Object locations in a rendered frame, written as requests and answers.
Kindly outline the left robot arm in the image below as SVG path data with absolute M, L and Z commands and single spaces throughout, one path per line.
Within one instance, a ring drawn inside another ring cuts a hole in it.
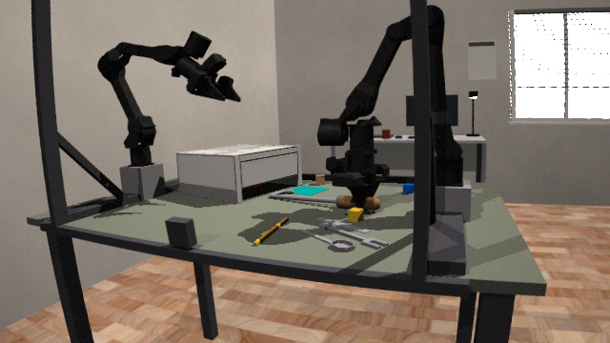
M 128 165 L 128 167 L 154 165 L 152 163 L 150 146 L 153 145 L 156 134 L 156 125 L 150 116 L 142 114 L 125 79 L 125 67 L 128 65 L 131 56 L 147 57 L 165 65 L 172 65 L 174 66 L 172 68 L 172 77 L 183 75 L 187 78 L 188 70 L 192 65 L 197 63 L 193 59 L 203 58 L 211 43 L 212 40 L 208 37 L 192 31 L 184 47 L 169 45 L 149 47 L 122 42 L 112 50 L 107 51 L 99 59 L 97 67 L 103 77 L 111 82 L 123 111 L 128 118 L 129 135 L 124 141 L 125 148 L 130 149 L 131 154 L 132 165 Z M 213 72 L 217 77 L 217 72 L 226 66 L 227 63 L 225 61 L 226 59 L 223 56 L 213 53 L 201 66 L 197 65 L 197 68 L 207 74 Z

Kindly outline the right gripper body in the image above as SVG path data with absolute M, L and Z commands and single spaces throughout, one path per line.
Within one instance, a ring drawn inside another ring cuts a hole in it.
M 389 175 L 389 167 L 386 164 L 375 164 L 375 153 L 377 153 L 377 150 L 374 149 L 374 145 L 363 147 L 350 146 L 347 155 L 350 155 L 351 167 L 349 171 L 336 173 L 332 177 L 333 186 L 356 188 L 365 184 L 365 178 L 366 180 L 375 180 L 377 179 L 376 174 L 383 173 L 383 176 Z M 376 170 L 376 166 L 378 170 Z M 351 172 L 360 172 L 363 176 L 359 173 Z

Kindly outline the small blue cube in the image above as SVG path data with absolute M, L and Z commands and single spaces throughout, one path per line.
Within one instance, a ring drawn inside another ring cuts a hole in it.
M 414 193 L 414 184 L 404 184 L 403 185 L 403 193 Z

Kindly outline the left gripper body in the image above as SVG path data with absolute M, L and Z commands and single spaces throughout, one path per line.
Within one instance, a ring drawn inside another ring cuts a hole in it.
M 187 88 L 187 91 L 190 94 L 195 94 L 195 92 L 196 92 L 195 89 L 198 89 L 199 85 L 201 84 L 201 82 L 202 82 L 202 80 L 204 78 L 203 76 L 207 76 L 206 72 L 199 71 L 199 69 L 197 68 L 198 67 L 197 64 L 198 63 L 192 65 L 190 67 L 190 69 L 188 70 L 188 73 L 187 73 L 188 84 L 187 84 L 186 88 Z M 198 65 L 200 65 L 200 64 L 198 64 Z M 196 71 L 199 71 L 199 72 L 196 72 Z M 191 78 L 192 74 L 193 74 L 193 78 Z M 215 78 L 216 78 L 216 74 L 215 73 L 209 72 L 208 76 L 210 76 L 212 78 L 213 85 L 217 89 L 219 88 L 220 92 L 223 91 L 223 89 L 226 86 L 228 80 L 233 80 L 230 76 L 223 75 L 223 76 L 219 77 L 217 82 L 215 82 Z M 191 78 L 191 80 L 190 80 L 190 78 Z M 226 80 L 226 79 L 228 79 L 228 80 Z

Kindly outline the yellow cube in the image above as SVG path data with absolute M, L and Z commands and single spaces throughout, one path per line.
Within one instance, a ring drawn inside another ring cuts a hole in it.
M 363 220 L 363 209 L 352 208 L 348 210 L 348 221 L 359 222 Z

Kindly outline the yellow pencil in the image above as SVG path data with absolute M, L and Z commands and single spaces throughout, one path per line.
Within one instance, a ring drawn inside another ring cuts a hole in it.
M 285 217 L 278 224 L 272 227 L 269 231 L 259 237 L 255 242 L 254 246 L 258 246 L 262 241 L 264 241 L 267 237 L 269 237 L 273 232 L 275 232 L 278 228 L 280 228 L 283 224 L 285 224 L 289 220 L 289 217 Z

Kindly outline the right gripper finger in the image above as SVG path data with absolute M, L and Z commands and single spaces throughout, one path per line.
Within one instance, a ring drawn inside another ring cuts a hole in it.
M 351 194 L 354 198 L 356 207 L 359 209 L 363 209 L 363 207 L 364 207 L 367 192 L 369 190 L 369 186 L 370 186 L 370 184 L 364 184 L 357 188 L 348 188 L 351 191 Z
M 366 184 L 370 184 L 366 197 L 374 197 L 376 190 L 381 181 L 382 181 L 382 179 L 380 179 L 380 178 L 375 179 L 375 180 L 366 180 Z

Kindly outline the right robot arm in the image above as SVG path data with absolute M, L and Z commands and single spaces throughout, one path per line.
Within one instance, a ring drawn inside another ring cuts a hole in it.
M 461 145 L 453 139 L 446 107 L 446 91 L 441 41 L 444 36 L 444 14 L 434 5 L 427 6 L 429 25 L 429 55 L 431 76 L 431 107 L 433 108 L 436 186 L 463 187 L 463 156 Z M 407 33 L 410 33 L 407 35 Z M 404 36 L 406 35 L 406 36 Z M 403 37 L 404 36 L 404 37 Z M 376 55 L 363 79 L 353 89 L 346 100 L 346 108 L 338 119 L 321 118 L 317 140 L 320 146 L 343 146 L 349 140 L 350 146 L 374 145 L 374 126 L 381 126 L 375 116 L 370 115 L 376 105 L 380 84 L 389 69 L 402 41 L 411 38 L 411 15 L 391 24 L 383 37 Z M 354 117 L 354 115 L 356 117 Z M 362 116 L 363 115 L 363 116 Z M 353 117 L 351 120 L 350 118 Z M 345 125 L 356 121 L 356 126 Z M 342 122 L 343 121 L 343 122 Z M 453 143 L 453 140 L 457 143 Z M 343 142 L 342 142 L 343 141 Z M 326 159 L 326 170 L 335 174 L 348 172 L 351 167 L 350 155 L 336 159 Z M 334 170 L 335 169 L 335 170 Z

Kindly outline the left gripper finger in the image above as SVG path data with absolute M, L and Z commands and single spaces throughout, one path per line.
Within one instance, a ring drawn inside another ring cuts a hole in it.
M 236 102 L 240 102 L 241 98 L 239 97 L 239 95 L 235 92 L 234 88 L 233 88 L 233 80 L 228 80 L 226 86 L 224 87 L 223 91 L 221 92 L 226 99 L 229 100 L 233 100 Z
M 225 101 L 226 97 L 213 85 L 212 78 L 205 76 L 195 95 Z

